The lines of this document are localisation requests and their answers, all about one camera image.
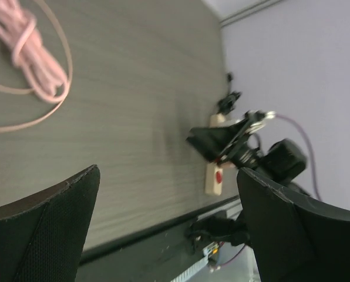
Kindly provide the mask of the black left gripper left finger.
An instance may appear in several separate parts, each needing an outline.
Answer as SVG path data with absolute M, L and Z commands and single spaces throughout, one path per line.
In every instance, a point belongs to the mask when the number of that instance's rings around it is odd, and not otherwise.
M 0 207 L 0 281 L 74 281 L 95 208 L 100 170 Z

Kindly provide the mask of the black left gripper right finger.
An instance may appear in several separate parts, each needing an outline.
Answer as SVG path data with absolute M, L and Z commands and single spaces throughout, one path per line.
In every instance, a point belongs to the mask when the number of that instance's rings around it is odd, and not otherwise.
M 350 281 L 350 211 L 251 169 L 237 186 L 261 281 Z

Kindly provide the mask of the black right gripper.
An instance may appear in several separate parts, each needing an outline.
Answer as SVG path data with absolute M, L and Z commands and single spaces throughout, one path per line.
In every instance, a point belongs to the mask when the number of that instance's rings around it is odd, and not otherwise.
M 219 127 L 193 127 L 187 143 L 207 162 L 247 167 L 270 179 L 294 179 L 307 168 L 307 157 L 292 140 L 274 143 L 266 152 L 261 146 L 258 131 L 267 121 L 278 118 L 275 111 L 248 111 L 235 123 Z

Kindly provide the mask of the beige power strip red sockets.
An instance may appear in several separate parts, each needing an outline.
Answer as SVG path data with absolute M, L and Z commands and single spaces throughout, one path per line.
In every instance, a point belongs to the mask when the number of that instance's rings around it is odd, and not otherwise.
M 222 114 L 210 117 L 210 127 L 218 127 L 226 121 Z M 220 196 L 223 186 L 223 169 L 215 163 L 208 163 L 206 166 L 205 193 L 209 196 Z

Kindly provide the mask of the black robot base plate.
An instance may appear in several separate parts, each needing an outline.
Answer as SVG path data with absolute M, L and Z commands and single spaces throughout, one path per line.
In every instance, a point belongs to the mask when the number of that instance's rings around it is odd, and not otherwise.
M 85 251 L 76 281 L 171 281 L 194 263 L 216 252 L 218 244 L 189 227 L 210 216 L 234 217 L 241 210 L 237 196 L 186 213 L 147 229 Z

